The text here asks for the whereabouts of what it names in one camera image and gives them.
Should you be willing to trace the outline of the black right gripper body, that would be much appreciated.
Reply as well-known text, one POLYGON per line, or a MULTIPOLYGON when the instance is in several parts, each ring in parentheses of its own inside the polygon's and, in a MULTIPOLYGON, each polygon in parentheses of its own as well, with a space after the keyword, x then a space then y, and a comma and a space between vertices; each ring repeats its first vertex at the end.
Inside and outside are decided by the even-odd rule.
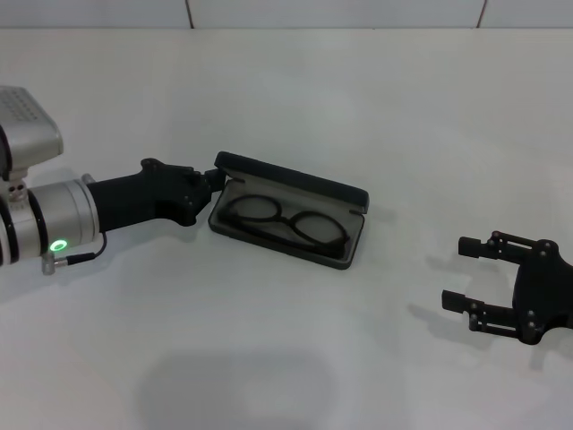
POLYGON ((519 264, 512 305, 518 338, 527 345, 550 330, 572 328, 572 266, 555 242, 538 241, 519 264))

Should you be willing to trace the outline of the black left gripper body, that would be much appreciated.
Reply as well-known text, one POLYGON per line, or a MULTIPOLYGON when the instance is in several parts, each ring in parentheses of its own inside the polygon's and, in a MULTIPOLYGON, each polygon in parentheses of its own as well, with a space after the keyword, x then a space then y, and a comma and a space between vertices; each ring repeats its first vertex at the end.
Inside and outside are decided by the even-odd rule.
POLYGON ((99 230, 108 232, 154 219, 189 227, 196 222, 193 193, 201 174, 193 168, 144 159, 141 171, 88 185, 99 230))

